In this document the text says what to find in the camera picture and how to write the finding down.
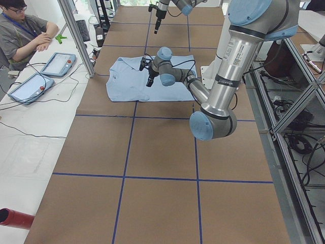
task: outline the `blue and white tablet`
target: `blue and white tablet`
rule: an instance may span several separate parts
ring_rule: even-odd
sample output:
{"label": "blue and white tablet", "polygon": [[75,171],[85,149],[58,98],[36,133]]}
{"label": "blue and white tablet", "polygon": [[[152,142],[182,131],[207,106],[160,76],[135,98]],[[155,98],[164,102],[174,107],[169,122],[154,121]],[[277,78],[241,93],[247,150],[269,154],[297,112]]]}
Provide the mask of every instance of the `blue and white tablet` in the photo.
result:
{"label": "blue and white tablet", "polygon": [[30,104],[38,99],[54,83],[54,80],[45,75],[35,73],[21,83],[8,96],[17,102]]}
{"label": "blue and white tablet", "polygon": [[56,52],[45,64],[41,74],[51,77],[63,77],[76,61],[76,56],[70,53]]}

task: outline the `blue lanyard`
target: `blue lanyard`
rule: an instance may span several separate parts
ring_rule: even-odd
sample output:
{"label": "blue lanyard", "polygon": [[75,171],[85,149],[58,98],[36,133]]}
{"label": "blue lanyard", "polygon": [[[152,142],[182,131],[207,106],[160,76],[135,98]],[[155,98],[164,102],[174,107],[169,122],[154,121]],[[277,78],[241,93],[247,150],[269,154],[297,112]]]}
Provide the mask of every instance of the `blue lanyard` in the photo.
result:
{"label": "blue lanyard", "polygon": [[11,19],[8,15],[2,13],[2,15],[8,19],[9,21],[11,21],[13,24],[15,24],[16,26],[18,26],[19,28],[23,29],[24,31],[26,31],[28,34],[31,34],[33,37],[37,37],[36,31],[34,30],[34,32],[31,32],[29,30],[27,30],[25,27],[23,27],[20,23],[16,22],[15,20]]}

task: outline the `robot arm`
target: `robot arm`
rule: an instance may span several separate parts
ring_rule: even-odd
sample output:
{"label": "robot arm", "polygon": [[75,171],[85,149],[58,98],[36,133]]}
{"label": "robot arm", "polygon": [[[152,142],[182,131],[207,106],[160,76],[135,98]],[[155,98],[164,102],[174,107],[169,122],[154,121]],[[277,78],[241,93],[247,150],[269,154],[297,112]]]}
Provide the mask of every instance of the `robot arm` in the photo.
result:
{"label": "robot arm", "polygon": [[281,40],[297,32],[299,3],[298,0],[254,0],[249,3],[232,0],[228,12],[231,37],[211,90],[194,78],[193,73],[175,70],[170,63],[172,54],[169,49],[160,49],[157,57],[148,63],[149,78],[158,74],[168,76],[167,82],[162,79],[164,85],[180,81],[201,103],[200,111],[190,117],[190,127],[196,138],[210,140],[235,131],[237,119],[229,105],[241,77],[264,40]]}
{"label": "robot arm", "polygon": [[[168,6],[171,0],[159,0],[158,5],[150,4],[149,5],[149,12],[152,11],[152,9],[156,9],[156,25],[154,29],[154,33],[157,34],[158,29],[161,24],[161,20],[165,19]],[[206,2],[207,0],[172,0],[172,2],[179,8],[179,10],[184,14],[184,15],[189,15],[192,11],[192,9],[202,3]]]}

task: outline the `gray shirt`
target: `gray shirt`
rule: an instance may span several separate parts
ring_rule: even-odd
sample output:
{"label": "gray shirt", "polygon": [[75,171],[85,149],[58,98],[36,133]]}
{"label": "gray shirt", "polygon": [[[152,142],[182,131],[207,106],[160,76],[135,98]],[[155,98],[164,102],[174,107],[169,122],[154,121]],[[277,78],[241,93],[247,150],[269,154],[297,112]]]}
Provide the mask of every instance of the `gray shirt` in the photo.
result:
{"label": "gray shirt", "polygon": [[[46,32],[47,21],[36,16],[25,15],[24,22],[19,24],[31,33],[35,32],[37,36],[42,32]],[[0,33],[0,48],[10,63],[10,70],[23,70],[35,51],[19,62],[15,62],[12,57],[16,54],[17,49],[25,46],[35,37],[15,25],[2,14],[0,14]]]}

